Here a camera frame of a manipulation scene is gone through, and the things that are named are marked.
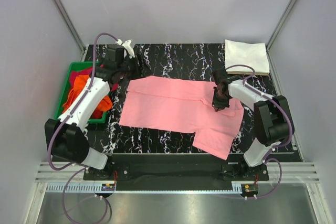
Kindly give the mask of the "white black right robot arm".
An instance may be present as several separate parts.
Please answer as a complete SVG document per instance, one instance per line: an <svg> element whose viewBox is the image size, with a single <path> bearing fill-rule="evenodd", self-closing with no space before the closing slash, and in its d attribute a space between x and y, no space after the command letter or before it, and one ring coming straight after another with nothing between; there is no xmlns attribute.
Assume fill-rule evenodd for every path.
<svg viewBox="0 0 336 224"><path fill-rule="evenodd" d="M266 164L274 148L289 144L295 132L288 101L283 95L273 96L259 91L241 76L229 76L225 69L212 73L214 88L212 107L221 111L229 101L237 99L254 113L255 139L238 162L236 170L244 180L257 174L257 167Z"/></svg>

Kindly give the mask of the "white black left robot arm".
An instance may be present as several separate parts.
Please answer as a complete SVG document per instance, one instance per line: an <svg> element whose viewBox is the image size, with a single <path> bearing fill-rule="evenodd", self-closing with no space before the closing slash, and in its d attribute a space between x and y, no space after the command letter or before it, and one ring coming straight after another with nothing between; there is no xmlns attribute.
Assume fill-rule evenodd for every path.
<svg viewBox="0 0 336 224"><path fill-rule="evenodd" d="M62 158L95 168L95 174L103 180L113 175L106 154L90 147L85 128L94 111L120 80L143 78L146 64L135 54L130 41L107 47L107 55L101 64L93 62L85 76L85 83L70 106L57 117L45 123L45 135L49 157Z"/></svg>

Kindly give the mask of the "pink t shirt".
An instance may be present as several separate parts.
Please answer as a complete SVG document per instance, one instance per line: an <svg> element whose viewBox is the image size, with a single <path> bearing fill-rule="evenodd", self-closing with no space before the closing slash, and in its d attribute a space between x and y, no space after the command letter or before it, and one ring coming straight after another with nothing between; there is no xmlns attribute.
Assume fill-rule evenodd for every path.
<svg viewBox="0 0 336 224"><path fill-rule="evenodd" d="M227 159L240 131L244 108L233 98L216 112L213 82L149 76L132 80L119 124L163 131L194 133L193 146Z"/></svg>

